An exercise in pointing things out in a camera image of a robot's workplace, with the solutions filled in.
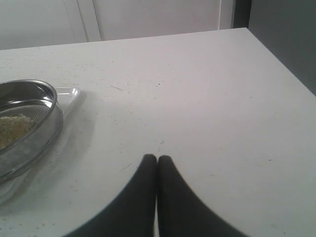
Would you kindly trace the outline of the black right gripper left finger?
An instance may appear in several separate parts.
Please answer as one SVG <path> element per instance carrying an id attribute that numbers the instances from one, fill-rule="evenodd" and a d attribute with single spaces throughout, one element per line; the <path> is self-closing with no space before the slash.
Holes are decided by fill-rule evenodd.
<path id="1" fill-rule="evenodd" d="M 146 154 L 120 194 L 99 214 L 67 236 L 152 237 L 157 180 L 157 158 Z"/>

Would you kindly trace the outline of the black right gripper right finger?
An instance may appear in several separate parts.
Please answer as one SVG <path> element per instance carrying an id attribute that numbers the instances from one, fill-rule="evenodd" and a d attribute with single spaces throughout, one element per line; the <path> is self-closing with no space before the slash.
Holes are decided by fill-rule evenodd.
<path id="1" fill-rule="evenodd" d="M 157 199 L 161 237 L 245 236 L 198 198 L 169 156 L 158 159 Z"/>

